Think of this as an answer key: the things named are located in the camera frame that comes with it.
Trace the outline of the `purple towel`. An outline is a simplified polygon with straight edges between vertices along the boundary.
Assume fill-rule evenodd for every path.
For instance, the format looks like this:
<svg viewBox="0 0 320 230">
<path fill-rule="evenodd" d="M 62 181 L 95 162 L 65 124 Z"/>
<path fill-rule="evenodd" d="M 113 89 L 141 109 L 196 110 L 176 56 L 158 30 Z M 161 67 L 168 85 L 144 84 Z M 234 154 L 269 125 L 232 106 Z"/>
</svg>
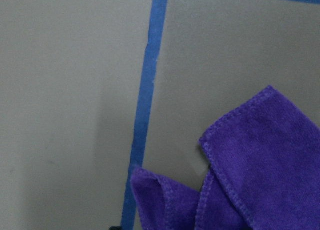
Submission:
<svg viewBox="0 0 320 230">
<path fill-rule="evenodd" d="M 131 186 L 145 230 L 317 230 L 320 130 L 271 86 L 199 141 L 201 191 L 142 168 Z"/>
</svg>

